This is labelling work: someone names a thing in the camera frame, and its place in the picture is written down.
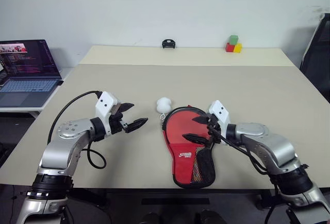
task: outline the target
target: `green block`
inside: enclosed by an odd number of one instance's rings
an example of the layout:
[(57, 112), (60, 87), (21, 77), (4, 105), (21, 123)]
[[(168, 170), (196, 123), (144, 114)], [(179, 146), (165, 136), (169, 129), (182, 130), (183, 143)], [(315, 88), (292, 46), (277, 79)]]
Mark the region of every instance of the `green block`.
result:
[(229, 44), (230, 45), (236, 45), (238, 42), (238, 36), (236, 35), (231, 35), (229, 38)]

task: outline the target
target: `small black object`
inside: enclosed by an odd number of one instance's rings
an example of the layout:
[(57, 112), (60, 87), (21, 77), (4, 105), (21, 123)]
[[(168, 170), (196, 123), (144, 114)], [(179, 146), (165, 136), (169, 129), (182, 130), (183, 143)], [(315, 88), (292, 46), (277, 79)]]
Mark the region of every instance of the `small black object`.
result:
[(209, 118), (208, 116), (199, 116), (199, 117), (195, 117), (192, 119), (195, 122), (198, 122), (200, 124), (208, 124)]
[(196, 134), (183, 134), (182, 136), (184, 139), (192, 143), (201, 144), (206, 147), (211, 147), (212, 145), (212, 142), (210, 140), (206, 139), (205, 137), (198, 136)]
[(163, 46), (163, 49), (166, 47), (172, 47), (175, 49), (175, 41), (172, 39), (165, 39), (161, 45)]
[(123, 118), (123, 114), (120, 112), (117, 112), (114, 115), (111, 115), (109, 117), (109, 124), (110, 124), (110, 129), (111, 129), (111, 134), (114, 135), (118, 132), (120, 132), (121, 130), (123, 130), (123, 127), (120, 123), (120, 121)]
[(118, 112), (125, 112), (129, 109), (131, 109), (134, 106), (134, 104), (131, 103), (123, 103), (120, 105)]
[(70, 176), (38, 174), (28, 196), (32, 199), (63, 199), (72, 187)]
[(228, 140), (236, 140), (236, 125), (235, 124), (228, 124), (227, 126), (227, 134), (226, 138)]
[(147, 122), (147, 120), (148, 120), (148, 118), (139, 118), (139, 119), (135, 120), (134, 122), (128, 124), (127, 128), (125, 129), (125, 133), (130, 133), (134, 130), (139, 129)]
[(95, 117), (90, 119), (94, 126), (94, 140), (93, 141), (100, 141), (104, 139), (106, 134), (104, 125), (99, 117)]
[(305, 166), (279, 175), (269, 175), (271, 182), (277, 184), (281, 192), (285, 195), (297, 195), (308, 191), (313, 187), (309, 179)]

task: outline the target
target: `white table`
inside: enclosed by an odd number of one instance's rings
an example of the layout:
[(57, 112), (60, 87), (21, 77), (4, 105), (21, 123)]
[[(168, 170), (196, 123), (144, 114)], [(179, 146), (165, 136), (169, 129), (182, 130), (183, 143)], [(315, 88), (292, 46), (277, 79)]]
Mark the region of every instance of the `white table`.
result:
[[(71, 71), (72, 71), (72, 68), (63, 68), (61, 70), (60, 75), (61, 75), (63, 81), (65, 81), (66, 78), (68, 78), (68, 76), (69, 76), (69, 74), (70, 74)], [(20, 112), (20, 113), (28, 112), (34, 118), (37, 118), (37, 116), (39, 115), (39, 113), (43, 109), (45, 109), (45, 106), (50, 102), (50, 100), (56, 94), (56, 92), (58, 91), (58, 89), (60, 87), (61, 86), (57, 86), (55, 88), (55, 90), (52, 92), (52, 94), (48, 97), (48, 99), (46, 100), (46, 102), (41, 107), (2, 107), (2, 108), (0, 108), (0, 112)]]
[[(131, 65), (133, 60), (139, 65)], [(156, 100), (162, 96), (173, 100), (173, 108), (190, 104), (205, 110), (219, 99), (232, 123), (260, 122), (287, 137), (301, 161), (310, 166), (310, 177), (320, 187), (330, 186), (330, 106), (280, 49), (244, 49), (241, 54), (230, 54), (221, 49), (110, 46), (94, 46), (73, 70), (0, 169), (0, 183), (33, 182), (53, 119), (69, 100), (89, 90), (110, 91), (122, 101), (134, 103), (124, 113), (126, 121), (149, 120), (137, 131), (92, 145), (107, 159), (103, 170), (92, 168), (82, 153), (73, 177), (75, 187), (178, 188), (155, 111)], [(77, 101), (58, 124), (93, 118), (95, 103), (92, 95)], [(209, 188), (272, 188), (267, 176), (260, 176), (246, 156), (228, 146), (216, 145), (213, 159), (217, 178)]]

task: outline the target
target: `laptop keyboard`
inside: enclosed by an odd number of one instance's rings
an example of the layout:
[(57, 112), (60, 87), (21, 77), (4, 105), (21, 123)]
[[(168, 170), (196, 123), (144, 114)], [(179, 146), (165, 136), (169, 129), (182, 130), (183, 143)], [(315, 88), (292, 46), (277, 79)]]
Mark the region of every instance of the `laptop keyboard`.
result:
[(57, 80), (51, 81), (9, 81), (0, 92), (43, 92), (50, 91)]

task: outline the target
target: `red block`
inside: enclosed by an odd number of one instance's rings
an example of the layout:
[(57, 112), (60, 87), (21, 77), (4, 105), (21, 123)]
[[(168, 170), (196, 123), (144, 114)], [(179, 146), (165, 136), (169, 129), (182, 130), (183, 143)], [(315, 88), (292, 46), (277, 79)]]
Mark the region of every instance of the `red block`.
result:
[(235, 48), (235, 45), (230, 45), (229, 42), (226, 45), (226, 51), (227, 52), (233, 52)]

